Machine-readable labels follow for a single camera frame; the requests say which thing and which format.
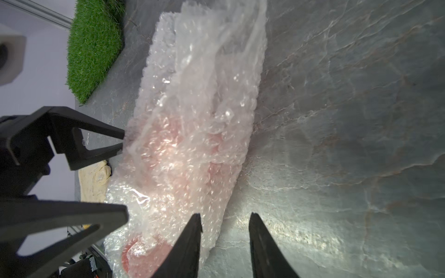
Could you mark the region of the clear bubble wrap sheet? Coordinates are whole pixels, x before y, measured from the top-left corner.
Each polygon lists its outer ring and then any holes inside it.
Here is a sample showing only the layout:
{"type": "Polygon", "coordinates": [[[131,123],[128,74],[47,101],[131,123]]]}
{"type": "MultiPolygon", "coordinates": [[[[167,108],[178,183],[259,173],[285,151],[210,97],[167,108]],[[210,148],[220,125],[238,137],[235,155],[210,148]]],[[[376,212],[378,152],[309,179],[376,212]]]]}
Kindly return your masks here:
{"type": "Polygon", "coordinates": [[[184,2],[156,25],[106,202],[129,221],[105,238],[116,278],[149,278],[200,214],[216,245],[246,159],[263,70],[266,1],[184,2]]]}

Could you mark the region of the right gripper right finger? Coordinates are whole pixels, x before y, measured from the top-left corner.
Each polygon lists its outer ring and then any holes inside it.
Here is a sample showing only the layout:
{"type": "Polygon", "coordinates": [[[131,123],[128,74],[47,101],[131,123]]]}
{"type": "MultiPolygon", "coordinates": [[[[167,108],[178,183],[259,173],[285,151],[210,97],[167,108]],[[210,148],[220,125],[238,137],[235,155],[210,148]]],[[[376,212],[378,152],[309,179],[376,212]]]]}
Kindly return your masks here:
{"type": "Polygon", "coordinates": [[[257,213],[251,213],[249,236],[254,278],[300,278],[257,213]]]}

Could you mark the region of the red plastic wine glass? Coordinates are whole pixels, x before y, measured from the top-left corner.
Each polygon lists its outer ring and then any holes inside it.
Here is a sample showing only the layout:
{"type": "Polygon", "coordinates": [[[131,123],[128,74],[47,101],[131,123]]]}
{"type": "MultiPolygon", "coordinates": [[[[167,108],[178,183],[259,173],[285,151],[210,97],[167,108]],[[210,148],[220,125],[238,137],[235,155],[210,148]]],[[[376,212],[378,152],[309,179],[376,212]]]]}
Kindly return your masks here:
{"type": "Polygon", "coordinates": [[[190,217],[203,222],[200,263],[216,245],[237,168],[219,162],[221,133],[182,133],[175,118],[153,121],[134,142],[137,147],[131,195],[132,219],[122,266],[131,278],[150,277],[161,266],[190,217]]]}

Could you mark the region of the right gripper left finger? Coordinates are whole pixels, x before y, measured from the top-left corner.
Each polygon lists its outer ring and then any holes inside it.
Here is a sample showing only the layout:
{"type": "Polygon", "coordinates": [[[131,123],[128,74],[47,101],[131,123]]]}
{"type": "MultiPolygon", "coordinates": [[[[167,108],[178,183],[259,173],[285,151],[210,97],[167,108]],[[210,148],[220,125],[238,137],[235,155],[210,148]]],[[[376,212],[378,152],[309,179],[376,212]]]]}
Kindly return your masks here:
{"type": "Polygon", "coordinates": [[[193,214],[153,278],[197,278],[199,272],[201,217],[193,214]]]}

